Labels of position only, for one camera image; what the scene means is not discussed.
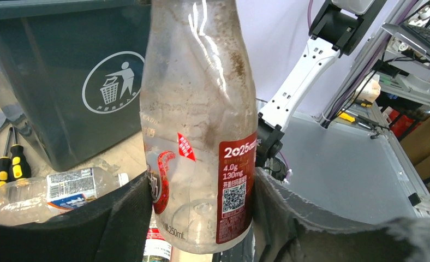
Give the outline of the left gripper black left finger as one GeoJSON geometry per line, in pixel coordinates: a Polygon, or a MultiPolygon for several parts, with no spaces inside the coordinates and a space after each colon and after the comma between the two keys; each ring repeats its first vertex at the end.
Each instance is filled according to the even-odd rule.
{"type": "Polygon", "coordinates": [[[145,174],[44,223],[0,225],[0,261],[141,261],[152,213],[145,174]]]}

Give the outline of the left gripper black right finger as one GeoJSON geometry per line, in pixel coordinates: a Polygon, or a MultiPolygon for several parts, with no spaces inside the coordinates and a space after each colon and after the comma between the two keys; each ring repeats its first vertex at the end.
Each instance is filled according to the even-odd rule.
{"type": "Polygon", "coordinates": [[[260,261],[430,261],[430,218],[366,224],[341,217],[255,171],[253,230],[260,261]]]}

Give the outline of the clear bottle white barcode label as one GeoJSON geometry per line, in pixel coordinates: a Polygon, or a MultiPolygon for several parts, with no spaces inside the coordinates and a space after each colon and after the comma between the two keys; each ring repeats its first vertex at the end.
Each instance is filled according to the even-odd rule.
{"type": "Polygon", "coordinates": [[[43,223],[128,182],[128,174],[112,174],[96,166],[6,183],[0,187],[0,224],[43,223]]]}

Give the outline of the milk tea bottle red label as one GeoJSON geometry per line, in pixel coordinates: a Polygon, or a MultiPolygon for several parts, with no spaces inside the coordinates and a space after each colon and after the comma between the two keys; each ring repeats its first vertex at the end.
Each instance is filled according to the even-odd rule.
{"type": "Polygon", "coordinates": [[[140,117],[157,227],[193,254],[252,223],[256,90],[235,1],[153,1],[140,117]]]}

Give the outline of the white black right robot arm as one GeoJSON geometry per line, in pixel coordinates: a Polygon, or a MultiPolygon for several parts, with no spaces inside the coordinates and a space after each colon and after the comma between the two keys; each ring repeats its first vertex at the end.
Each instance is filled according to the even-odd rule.
{"type": "Polygon", "coordinates": [[[309,26],[306,47],[276,94],[259,109],[257,167],[285,182],[292,171],[277,158],[290,119],[329,66],[349,56],[378,16],[385,1],[325,1],[309,26]]]}

